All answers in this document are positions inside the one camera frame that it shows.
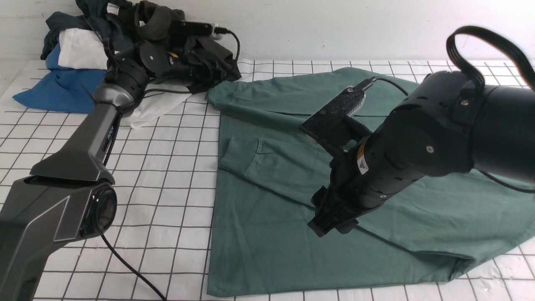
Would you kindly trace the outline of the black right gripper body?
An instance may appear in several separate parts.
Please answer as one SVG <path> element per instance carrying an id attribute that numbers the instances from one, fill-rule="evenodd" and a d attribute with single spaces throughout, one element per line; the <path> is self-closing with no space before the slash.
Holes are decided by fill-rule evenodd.
<path id="1" fill-rule="evenodd" d="M 308 223 L 319 237 L 333 229 L 349 233 L 359 217 L 422 178 L 383 138 L 366 138 L 350 150 L 333 148 L 329 152 L 333 155 L 329 186 L 313 195 L 316 212 Z"/>

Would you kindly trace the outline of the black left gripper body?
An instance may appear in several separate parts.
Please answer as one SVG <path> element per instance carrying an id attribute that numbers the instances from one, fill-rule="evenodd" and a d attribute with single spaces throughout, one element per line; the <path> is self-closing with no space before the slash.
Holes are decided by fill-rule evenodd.
<path id="1" fill-rule="evenodd" d="M 234 54 L 208 37 L 169 38 L 170 69 L 167 75 L 190 84 L 234 81 Z"/>

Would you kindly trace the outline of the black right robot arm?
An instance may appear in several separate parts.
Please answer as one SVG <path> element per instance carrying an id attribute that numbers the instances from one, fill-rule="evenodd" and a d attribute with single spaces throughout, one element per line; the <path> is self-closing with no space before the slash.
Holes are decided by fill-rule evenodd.
<path id="1" fill-rule="evenodd" d="M 522 193 L 499 176 L 534 183 L 534 91 L 485 86 L 462 72 L 428 75 L 370 131 L 353 115 L 380 77 L 348 87 L 310 116 L 300 130 L 331 156 L 329 186 L 311 202 L 308 223 L 322 237 L 342 234 L 413 183 L 478 170 Z"/>

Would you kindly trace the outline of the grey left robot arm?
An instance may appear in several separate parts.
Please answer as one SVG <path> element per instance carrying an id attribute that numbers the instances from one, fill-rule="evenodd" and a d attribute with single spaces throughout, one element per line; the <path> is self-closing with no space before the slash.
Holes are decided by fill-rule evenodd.
<path id="1" fill-rule="evenodd" d="M 105 158 L 151 80 L 217 84 L 229 74 L 199 49 L 170 53 L 144 42 L 115 54 L 105 40 L 104 51 L 108 70 L 92 94 L 94 109 L 58 152 L 14 181 L 1 209 L 2 301 L 31 301 L 52 253 L 112 225 L 118 198 Z"/>

